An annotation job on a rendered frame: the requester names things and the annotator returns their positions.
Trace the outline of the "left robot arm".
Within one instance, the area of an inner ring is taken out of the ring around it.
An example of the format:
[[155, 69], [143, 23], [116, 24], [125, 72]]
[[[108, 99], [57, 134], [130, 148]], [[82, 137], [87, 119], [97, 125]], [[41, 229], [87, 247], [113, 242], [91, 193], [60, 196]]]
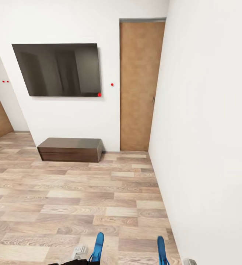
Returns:
[[[100, 265], [100, 261], [95, 261], [95, 262], [89, 261], [88, 262], [87, 259], [81, 259], [80, 256], [76, 256], [76, 255], [88, 254], [88, 251], [89, 251], [89, 248], [87, 246], [81, 245], [81, 246], [75, 247], [72, 257], [71, 257], [71, 261], [61, 264], [61, 265]], [[59, 265], [59, 264], [53, 263], [51, 265]]]

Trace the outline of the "sandal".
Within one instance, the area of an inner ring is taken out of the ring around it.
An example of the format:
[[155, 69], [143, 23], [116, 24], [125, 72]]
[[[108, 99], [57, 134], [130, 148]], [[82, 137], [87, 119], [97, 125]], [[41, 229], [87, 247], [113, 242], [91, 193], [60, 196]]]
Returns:
[[166, 258], [165, 243], [162, 236], [158, 236], [157, 244], [159, 254], [159, 265], [170, 265]]
[[91, 262], [100, 261], [103, 243], [104, 243], [104, 234], [103, 232], [99, 232], [96, 238], [94, 252], [90, 257]]

